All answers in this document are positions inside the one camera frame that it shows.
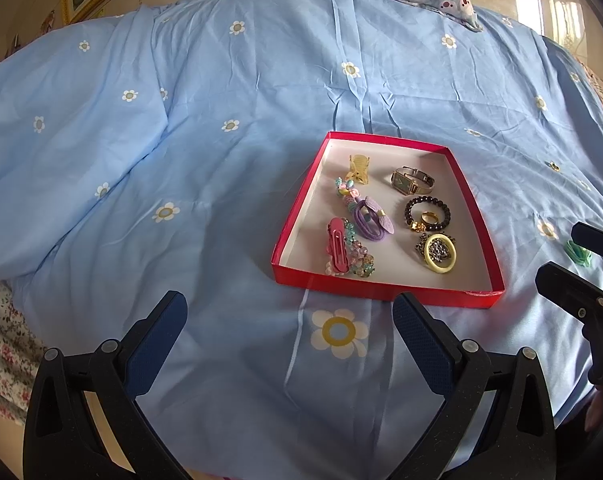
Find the red box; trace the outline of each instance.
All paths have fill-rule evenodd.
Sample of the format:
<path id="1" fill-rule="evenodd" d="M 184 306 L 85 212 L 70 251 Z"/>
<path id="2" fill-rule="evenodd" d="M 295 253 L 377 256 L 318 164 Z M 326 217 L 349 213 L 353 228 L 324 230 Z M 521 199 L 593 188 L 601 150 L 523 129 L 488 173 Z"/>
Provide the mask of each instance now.
<path id="1" fill-rule="evenodd" d="M 349 217 L 335 192 L 334 180 L 347 173 L 348 154 L 358 153 L 371 157 L 371 182 L 357 187 L 362 194 L 375 193 L 371 196 L 394 222 L 395 235 L 380 242 L 358 237 L 371 254 L 383 254 L 381 259 L 376 257 L 376 271 L 371 277 L 328 276 L 323 272 L 323 262 L 328 261 L 326 225 L 335 216 Z M 406 226 L 402 209 L 412 196 L 405 197 L 390 186 L 392 171 L 401 166 L 418 167 L 433 176 L 432 195 L 451 208 L 453 220 L 446 232 L 457 238 L 457 264 L 447 274 L 427 269 L 414 250 L 419 236 Z M 393 203 L 394 209 L 387 209 L 387 203 Z M 455 228 L 457 233 L 449 232 Z M 270 262 L 277 283 L 372 300 L 392 301 L 409 290 L 424 304 L 488 308 L 504 293 L 504 280 L 486 224 L 450 149 L 396 137 L 329 132 L 299 190 Z"/>

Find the floral bed skirt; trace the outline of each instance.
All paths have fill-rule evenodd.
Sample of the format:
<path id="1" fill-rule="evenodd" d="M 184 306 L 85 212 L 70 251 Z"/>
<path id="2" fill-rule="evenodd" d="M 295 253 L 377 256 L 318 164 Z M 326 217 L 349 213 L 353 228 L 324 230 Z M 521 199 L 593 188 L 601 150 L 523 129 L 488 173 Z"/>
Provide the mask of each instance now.
<path id="1" fill-rule="evenodd" d="M 45 351 L 12 306 L 12 292 L 0 282 L 0 416 L 25 424 L 30 392 Z"/>

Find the metal screw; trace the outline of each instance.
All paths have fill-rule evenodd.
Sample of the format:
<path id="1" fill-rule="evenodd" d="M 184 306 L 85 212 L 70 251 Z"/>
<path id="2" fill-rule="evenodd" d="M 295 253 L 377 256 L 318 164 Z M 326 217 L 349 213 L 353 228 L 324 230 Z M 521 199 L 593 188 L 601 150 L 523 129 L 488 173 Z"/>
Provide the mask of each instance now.
<path id="1" fill-rule="evenodd" d="M 51 348 L 50 350 L 46 351 L 46 353 L 43 355 L 43 358 L 46 359 L 46 361 L 54 361 L 54 359 L 56 359 L 58 355 L 59 352 L 57 351 L 57 349 Z"/>
<path id="2" fill-rule="evenodd" d="M 463 346 L 463 349 L 466 352 L 474 353 L 479 350 L 479 345 L 475 343 L 472 339 L 466 339 L 466 341 L 464 341 L 461 346 Z"/>
<path id="3" fill-rule="evenodd" d="M 117 350 L 118 346 L 119 344 L 117 343 L 117 341 L 115 341 L 114 339 L 108 339 L 108 341 L 104 341 L 104 343 L 102 344 L 102 352 L 109 354 Z"/>
<path id="4" fill-rule="evenodd" d="M 524 355 L 524 357 L 527 357 L 528 359 L 534 359 L 537 357 L 537 352 L 529 346 L 524 346 L 521 353 Z"/>

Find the bed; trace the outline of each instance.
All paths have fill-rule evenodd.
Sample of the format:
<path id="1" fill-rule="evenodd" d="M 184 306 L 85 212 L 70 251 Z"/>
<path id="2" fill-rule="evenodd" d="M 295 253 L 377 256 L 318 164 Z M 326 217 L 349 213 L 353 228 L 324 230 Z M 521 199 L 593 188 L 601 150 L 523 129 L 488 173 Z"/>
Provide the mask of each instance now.
<path id="1" fill-rule="evenodd" d="M 15 309 L 72 354 L 179 290 L 187 325 L 139 403 L 181 463 L 385 478 L 440 398 L 388 303 L 277 285 L 270 252 L 327 131 L 443 144 L 507 291 L 489 310 L 429 310 L 489 351 L 536 349 L 561 423 L 591 391 L 591 358 L 534 275 L 553 260 L 603 288 L 603 260 L 564 251 L 577 221 L 603 229 L 603 106 L 567 51 L 477 13 L 483 32 L 394 0 L 182 0 L 17 52 L 0 64 L 0 280 Z M 361 327 L 348 356 L 313 344 L 337 313 Z"/>

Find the black beaded bracelet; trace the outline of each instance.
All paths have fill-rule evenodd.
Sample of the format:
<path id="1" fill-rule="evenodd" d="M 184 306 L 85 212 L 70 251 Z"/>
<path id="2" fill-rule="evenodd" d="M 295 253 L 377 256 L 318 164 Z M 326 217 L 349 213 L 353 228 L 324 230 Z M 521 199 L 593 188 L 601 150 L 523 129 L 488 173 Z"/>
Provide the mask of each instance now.
<path id="1" fill-rule="evenodd" d="M 438 224 L 416 222 L 413 218 L 412 210 L 413 207 L 420 202 L 429 202 L 437 207 L 440 207 L 444 214 L 443 222 L 439 222 Z M 448 225 L 451 223 L 451 210 L 448 209 L 448 206 L 445 205 L 441 200 L 433 196 L 418 196 L 417 198 L 412 199 L 406 204 L 404 216 L 406 217 L 406 224 L 408 224 L 408 227 L 410 227 L 412 231 L 416 231 L 418 233 L 423 231 L 441 231 L 442 229 L 446 229 L 446 227 L 448 227 Z"/>

